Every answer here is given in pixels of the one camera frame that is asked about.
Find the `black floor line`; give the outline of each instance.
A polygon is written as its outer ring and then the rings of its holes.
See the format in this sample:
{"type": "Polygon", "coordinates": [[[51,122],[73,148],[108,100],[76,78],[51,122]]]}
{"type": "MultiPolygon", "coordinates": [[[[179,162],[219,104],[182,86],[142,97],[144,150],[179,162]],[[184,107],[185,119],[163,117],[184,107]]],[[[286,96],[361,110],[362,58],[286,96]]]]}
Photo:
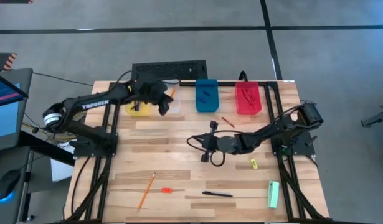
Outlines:
{"type": "Polygon", "coordinates": [[[272,26],[270,25],[270,18],[268,16],[266,1],[260,0],[260,5],[262,7],[263,18],[265,20],[266,35],[268,40],[268,46],[270,48],[270,55],[272,56],[272,60],[273,60],[275,78],[278,80],[282,80],[283,75],[281,74],[280,63],[278,61],[276,44],[274,42],[272,26]]]}
{"type": "Polygon", "coordinates": [[[383,29],[383,25],[346,25],[346,26],[273,26],[272,30],[371,30],[383,29]]]}
{"type": "Polygon", "coordinates": [[[127,32],[187,32],[187,31],[249,31],[265,30],[264,26],[210,26],[210,27],[145,27],[102,29],[31,29],[0,30],[0,34],[101,34],[127,32]]]}

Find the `red object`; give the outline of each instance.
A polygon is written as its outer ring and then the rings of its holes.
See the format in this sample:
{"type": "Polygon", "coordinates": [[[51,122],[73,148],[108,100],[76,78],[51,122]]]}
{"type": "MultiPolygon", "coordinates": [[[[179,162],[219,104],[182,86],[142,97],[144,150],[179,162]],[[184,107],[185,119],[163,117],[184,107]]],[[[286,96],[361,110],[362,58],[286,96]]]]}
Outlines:
{"type": "Polygon", "coordinates": [[[163,187],[162,188],[162,193],[172,193],[172,188],[170,188],[170,187],[163,187]]]}
{"type": "Polygon", "coordinates": [[[262,110],[257,82],[237,82],[235,101],[240,115],[256,115],[262,110]]]}
{"type": "Polygon", "coordinates": [[[224,117],[222,117],[222,119],[227,123],[229,124],[231,127],[235,128],[234,125],[232,123],[230,123],[230,121],[228,121],[227,119],[225,119],[224,117]]]}

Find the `green highlighter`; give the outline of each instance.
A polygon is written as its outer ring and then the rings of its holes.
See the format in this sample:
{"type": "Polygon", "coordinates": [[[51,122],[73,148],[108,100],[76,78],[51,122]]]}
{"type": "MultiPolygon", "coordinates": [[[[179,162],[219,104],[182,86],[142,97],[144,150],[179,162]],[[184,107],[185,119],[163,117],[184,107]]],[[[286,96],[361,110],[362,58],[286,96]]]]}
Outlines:
{"type": "Polygon", "coordinates": [[[280,187],[280,183],[278,183],[277,181],[269,181],[269,183],[268,183],[268,195],[267,195],[267,207],[277,208],[279,187],[280,187]]]}

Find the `black marker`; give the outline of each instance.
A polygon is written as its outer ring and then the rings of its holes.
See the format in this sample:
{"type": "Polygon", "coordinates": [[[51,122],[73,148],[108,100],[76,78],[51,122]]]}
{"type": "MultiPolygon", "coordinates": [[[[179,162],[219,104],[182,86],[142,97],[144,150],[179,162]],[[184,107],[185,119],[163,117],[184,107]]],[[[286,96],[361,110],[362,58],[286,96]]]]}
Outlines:
{"type": "Polygon", "coordinates": [[[221,194],[221,193],[208,192],[208,191],[204,191],[202,193],[206,194],[206,195],[215,195],[215,196],[222,196],[222,197],[233,197],[233,195],[229,195],[229,194],[221,194]]]}

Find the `blue bin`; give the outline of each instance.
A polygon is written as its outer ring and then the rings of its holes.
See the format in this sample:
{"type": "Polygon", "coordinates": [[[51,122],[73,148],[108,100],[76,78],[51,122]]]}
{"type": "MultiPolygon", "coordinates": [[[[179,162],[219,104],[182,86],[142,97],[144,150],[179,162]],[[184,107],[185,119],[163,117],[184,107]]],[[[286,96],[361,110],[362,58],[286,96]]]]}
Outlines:
{"type": "Polygon", "coordinates": [[[200,113],[214,113],[219,108],[217,80],[196,80],[196,108],[200,113]]]}

